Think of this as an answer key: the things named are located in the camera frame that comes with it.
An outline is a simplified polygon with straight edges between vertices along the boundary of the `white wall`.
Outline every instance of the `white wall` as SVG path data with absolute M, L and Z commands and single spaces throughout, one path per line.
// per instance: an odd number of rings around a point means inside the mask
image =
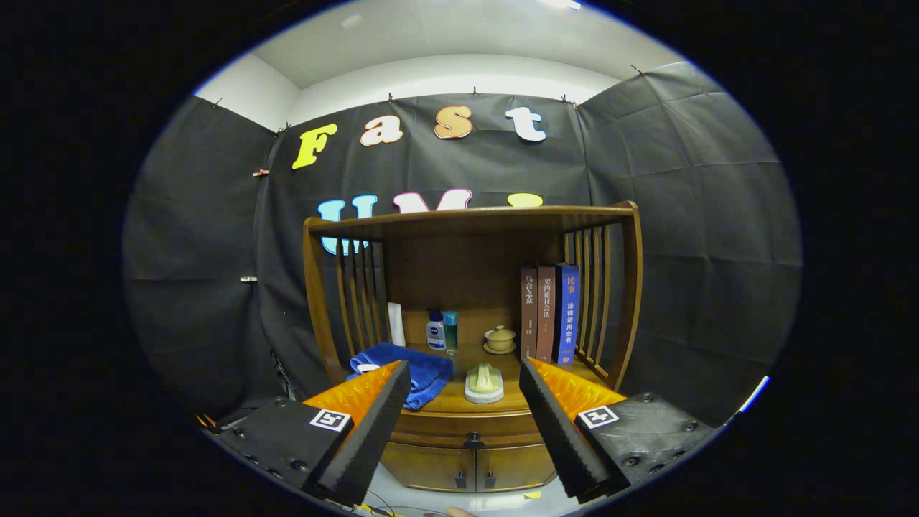
M 342 109 L 422 95 L 469 92 L 530 95 L 582 103 L 618 79 L 569 64 L 497 54 L 450 54 L 378 64 L 302 90 L 291 124 Z
M 300 94 L 301 90 L 287 77 L 251 53 L 227 65 L 195 92 L 210 102 L 223 98 L 222 108 L 271 131 L 289 121 Z

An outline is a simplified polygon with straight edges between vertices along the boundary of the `black backdrop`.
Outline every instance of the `black backdrop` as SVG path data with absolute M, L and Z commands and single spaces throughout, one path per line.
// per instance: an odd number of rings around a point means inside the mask
M 472 133 L 437 138 L 437 112 L 459 105 L 472 111 Z M 505 111 L 519 106 L 542 116 L 544 141 L 517 136 Z M 400 118 L 402 138 L 361 145 L 364 124 L 382 115 Z M 316 162 L 292 169 L 299 136 L 329 123 L 337 131 Z M 253 178 L 262 167 L 270 175 Z M 653 390 L 721 424 L 783 346 L 801 269 L 784 172 L 743 109 L 694 66 L 676 63 L 578 109 L 523 96 L 403 98 L 277 137 L 191 99 L 145 163 L 125 226 L 127 291 L 154 366 L 190 407 L 217 416 L 276 394 L 269 348 L 297 396 L 323 391 L 303 289 L 303 220 L 334 199 L 346 204 L 343 219 L 356 217 L 350 201 L 365 194 L 378 198 L 374 214 L 398 212 L 391 200 L 405 191 L 433 210 L 450 189 L 469 189 L 470 207 L 506 206 L 515 192 L 545 204 L 639 204 L 645 284 L 627 396 Z M 325 256 L 334 285 L 333 256 Z M 617 278 L 620 255 L 614 266 Z M 240 282 L 245 276 L 258 282 Z M 610 336 L 621 305 L 614 292 Z

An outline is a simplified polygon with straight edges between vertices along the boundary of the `ceiling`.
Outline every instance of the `ceiling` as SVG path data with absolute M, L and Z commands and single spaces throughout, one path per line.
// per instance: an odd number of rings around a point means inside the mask
M 300 88 L 368 66 L 443 54 L 531 57 L 618 80 L 636 74 L 631 65 L 650 70 L 685 60 L 602 10 L 575 10 L 566 2 L 359 0 L 309 18 L 253 53 Z

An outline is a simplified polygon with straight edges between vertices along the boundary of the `black foam pad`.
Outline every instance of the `black foam pad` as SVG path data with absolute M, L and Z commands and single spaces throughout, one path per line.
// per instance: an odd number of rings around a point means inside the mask
M 591 449 L 568 420 L 536 367 L 527 360 L 522 361 L 520 368 L 520 391 L 527 399 L 568 497 L 577 497 L 583 503 L 629 485 L 617 469 L 610 471 Z
M 364 500 L 410 387 L 408 362 L 401 361 L 367 415 L 319 477 L 319 485 L 329 499 L 344 505 Z

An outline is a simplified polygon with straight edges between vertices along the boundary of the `blue book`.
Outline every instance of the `blue book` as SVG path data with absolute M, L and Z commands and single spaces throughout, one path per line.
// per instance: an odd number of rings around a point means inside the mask
M 556 311 L 552 358 L 556 364 L 574 362 L 577 347 L 578 296 L 580 272 L 572 264 L 555 264 Z

